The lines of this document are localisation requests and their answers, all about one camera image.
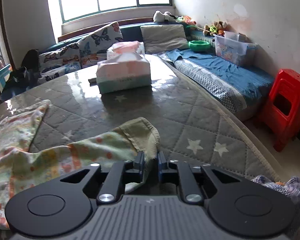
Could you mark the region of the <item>colourful patterned baby garment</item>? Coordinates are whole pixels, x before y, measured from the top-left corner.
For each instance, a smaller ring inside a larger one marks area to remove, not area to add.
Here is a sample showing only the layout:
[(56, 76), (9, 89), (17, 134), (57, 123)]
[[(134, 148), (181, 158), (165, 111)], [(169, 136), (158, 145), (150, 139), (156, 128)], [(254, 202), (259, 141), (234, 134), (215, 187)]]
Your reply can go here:
[(8, 230), (5, 206), (25, 189), (57, 178), (90, 163), (111, 167), (119, 160), (145, 153), (147, 164), (160, 144), (158, 130), (145, 118), (129, 120), (110, 132), (31, 153), (30, 144), (51, 106), (43, 100), (0, 121), (0, 230)]

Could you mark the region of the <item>grey quilted star tablecloth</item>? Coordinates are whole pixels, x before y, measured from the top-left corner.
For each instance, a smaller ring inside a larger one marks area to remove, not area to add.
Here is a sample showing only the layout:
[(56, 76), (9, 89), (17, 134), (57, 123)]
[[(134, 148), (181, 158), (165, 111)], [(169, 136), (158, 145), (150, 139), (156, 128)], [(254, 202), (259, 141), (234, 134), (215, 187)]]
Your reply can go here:
[(103, 95), (90, 85), (96, 68), (89, 67), (1, 103), (0, 121), (50, 100), (30, 144), (34, 153), (143, 117), (159, 132), (157, 153), (190, 165), (203, 202), (185, 203), (174, 184), (159, 181), (156, 153), (141, 183), (126, 184), (118, 202), (98, 203), (101, 168), (111, 167), (90, 163), (14, 195), (0, 239), (289, 239), (292, 202), (251, 181), (259, 174), (277, 179), (253, 137), (187, 76), (148, 59), (150, 86)]

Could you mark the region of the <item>pink tissue pack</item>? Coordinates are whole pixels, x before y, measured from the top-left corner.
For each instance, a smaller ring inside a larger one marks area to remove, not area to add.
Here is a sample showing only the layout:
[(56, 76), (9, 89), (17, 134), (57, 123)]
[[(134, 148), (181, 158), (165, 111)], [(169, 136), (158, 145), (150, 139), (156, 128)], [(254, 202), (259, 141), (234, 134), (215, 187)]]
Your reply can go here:
[(150, 63), (143, 55), (123, 53), (97, 64), (96, 83), (101, 94), (150, 86)]
[(128, 41), (117, 42), (107, 49), (107, 59), (113, 59), (124, 53), (137, 53), (140, 55), (145, 54), (145, 47), (143, 42)]

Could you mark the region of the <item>purple knitted cloth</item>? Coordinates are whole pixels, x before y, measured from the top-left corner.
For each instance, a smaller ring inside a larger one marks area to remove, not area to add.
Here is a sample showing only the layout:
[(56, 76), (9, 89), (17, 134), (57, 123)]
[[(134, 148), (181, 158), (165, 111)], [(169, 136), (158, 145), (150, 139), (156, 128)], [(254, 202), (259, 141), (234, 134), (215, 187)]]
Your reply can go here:
[(287, 232), (287, 236), (293, 237), (300, 228), (300, 177), (293, 176), (289, 181), (283, 183), (280, 181), (273, 182), (267, 177), (259, 175), (251, 181), (284, 194), (293, 202), (295, 216)]

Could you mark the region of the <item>blue sofa bed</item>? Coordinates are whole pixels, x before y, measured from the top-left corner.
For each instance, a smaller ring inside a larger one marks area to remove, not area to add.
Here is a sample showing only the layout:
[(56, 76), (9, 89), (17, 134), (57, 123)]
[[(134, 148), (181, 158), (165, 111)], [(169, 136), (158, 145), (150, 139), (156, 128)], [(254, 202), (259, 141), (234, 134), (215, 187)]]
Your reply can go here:
[[(254, 66), (238, 66), (218, 57), (211, 51), (197, 53), (188, 49), (174, 49), (151, 54), (167, 61), (177, 70), (198, 83), (234, 114), (247, 111), (268, 95), (274, 78)], [(1, 99), (9, 99), (28, 88), (2, 91)]]

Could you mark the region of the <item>pink tissue pack far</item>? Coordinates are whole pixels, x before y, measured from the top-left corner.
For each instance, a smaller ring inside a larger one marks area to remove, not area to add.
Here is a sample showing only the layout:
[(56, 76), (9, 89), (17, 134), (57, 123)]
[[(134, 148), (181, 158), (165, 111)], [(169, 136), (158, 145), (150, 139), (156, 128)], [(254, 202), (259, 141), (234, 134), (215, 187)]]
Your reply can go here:
[(143, 42), (128, 41), (117, 42), (107, 49), (107, 59), (113, 59), (124, 53), (137, 53), (140, 55), (145, 54), (145, 47)]

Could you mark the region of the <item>butterfly pillow upright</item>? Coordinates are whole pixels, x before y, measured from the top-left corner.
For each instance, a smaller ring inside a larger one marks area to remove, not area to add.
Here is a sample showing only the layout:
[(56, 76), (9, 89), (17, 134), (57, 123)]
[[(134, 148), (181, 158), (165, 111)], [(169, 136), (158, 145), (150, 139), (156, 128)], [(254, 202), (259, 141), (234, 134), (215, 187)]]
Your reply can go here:
[(81, 67), (96, 65), (107, 59), (107, 50), (114, 43), (122, 42), (123, 36), (118, 22), (112, 22), (81, 38), (79, 47)]

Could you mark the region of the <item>red plastic stool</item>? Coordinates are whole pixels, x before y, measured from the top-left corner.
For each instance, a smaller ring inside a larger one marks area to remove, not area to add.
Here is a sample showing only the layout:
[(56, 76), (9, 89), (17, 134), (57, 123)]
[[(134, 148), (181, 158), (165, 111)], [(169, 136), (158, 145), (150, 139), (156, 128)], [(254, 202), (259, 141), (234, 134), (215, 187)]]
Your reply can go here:
[(274, 149), (281, 152), (300, 130), (300, 74), (279, 70), (259, 120), (275, 135)]

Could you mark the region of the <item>grey cushion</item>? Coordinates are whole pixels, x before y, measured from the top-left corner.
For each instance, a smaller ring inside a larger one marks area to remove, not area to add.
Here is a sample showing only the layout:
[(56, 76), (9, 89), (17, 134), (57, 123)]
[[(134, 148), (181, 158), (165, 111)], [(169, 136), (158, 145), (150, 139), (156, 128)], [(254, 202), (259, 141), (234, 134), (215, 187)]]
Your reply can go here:
[(147, 54), (189, 48), (181, 24), (142, 25), (140, 29)]

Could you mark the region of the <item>black bag on sofa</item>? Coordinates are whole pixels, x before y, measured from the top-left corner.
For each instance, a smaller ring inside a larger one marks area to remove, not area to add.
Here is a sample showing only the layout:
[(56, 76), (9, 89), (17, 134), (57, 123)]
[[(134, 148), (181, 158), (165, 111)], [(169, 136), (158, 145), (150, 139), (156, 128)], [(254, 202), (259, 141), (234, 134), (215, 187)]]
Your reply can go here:
[(10, 73), (5, 89), (34, 86), (39, 76), (39, 53), (37, 49), (30, 49), (24, 56), (21, 67)]

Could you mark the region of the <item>green plastic bowl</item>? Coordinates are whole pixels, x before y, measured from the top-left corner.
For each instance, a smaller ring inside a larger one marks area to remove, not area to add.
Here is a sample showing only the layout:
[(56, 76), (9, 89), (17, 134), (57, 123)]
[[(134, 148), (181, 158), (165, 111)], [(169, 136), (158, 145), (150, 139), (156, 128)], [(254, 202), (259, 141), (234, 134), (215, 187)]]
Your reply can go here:
[(211, 44), (208, 41), (192, 40), (188, 42), (189, 48), (197, 53), (206, 52), (211, 48)]

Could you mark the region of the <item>white plush toy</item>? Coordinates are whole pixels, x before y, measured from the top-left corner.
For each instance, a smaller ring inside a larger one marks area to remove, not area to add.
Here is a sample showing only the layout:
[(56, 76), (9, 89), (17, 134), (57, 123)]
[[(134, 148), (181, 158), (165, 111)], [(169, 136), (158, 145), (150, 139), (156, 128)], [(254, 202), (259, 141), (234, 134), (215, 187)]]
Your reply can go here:
[(157, 10), (153, 15), (153, 22), (162, 23), (162, 22), (175, 22), (176, 18), (169, 11), (162, 13)]

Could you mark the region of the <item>blue white small cabinet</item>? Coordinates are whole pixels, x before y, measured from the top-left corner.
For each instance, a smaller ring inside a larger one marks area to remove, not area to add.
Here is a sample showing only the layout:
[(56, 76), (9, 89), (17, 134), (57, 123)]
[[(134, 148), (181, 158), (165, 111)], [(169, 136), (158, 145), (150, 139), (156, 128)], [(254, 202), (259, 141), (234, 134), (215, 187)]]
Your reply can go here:
[(12, 72), (12, 67), (10, 64), (0, 69), (0, 91), (1, 92), (4, 89), (6, 82), (9, 80), (11, 72)]

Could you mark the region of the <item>colourful plush toy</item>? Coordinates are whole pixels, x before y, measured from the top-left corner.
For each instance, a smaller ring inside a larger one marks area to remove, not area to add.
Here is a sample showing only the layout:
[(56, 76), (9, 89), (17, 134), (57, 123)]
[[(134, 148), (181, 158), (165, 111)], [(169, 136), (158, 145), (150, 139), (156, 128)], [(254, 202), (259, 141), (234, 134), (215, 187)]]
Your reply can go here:
[(177, 17), (176, 21), (179, 23), (186, 23), (188, 25), (196, 25), (197, 24), (196, 21), (194, 21), (192, 18), (190, 18), (187, 15)]

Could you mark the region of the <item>small plush toys pile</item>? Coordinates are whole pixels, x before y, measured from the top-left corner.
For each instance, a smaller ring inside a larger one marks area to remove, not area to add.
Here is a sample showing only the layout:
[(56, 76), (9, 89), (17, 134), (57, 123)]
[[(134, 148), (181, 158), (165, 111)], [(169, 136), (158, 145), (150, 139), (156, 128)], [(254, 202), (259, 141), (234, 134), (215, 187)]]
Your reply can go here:
[(211, 25), (204, 25), (203, 35), (204, 36), (224, 36), (224, 32), (226, 31), (228, 24), (222, 21), (215, 21)]

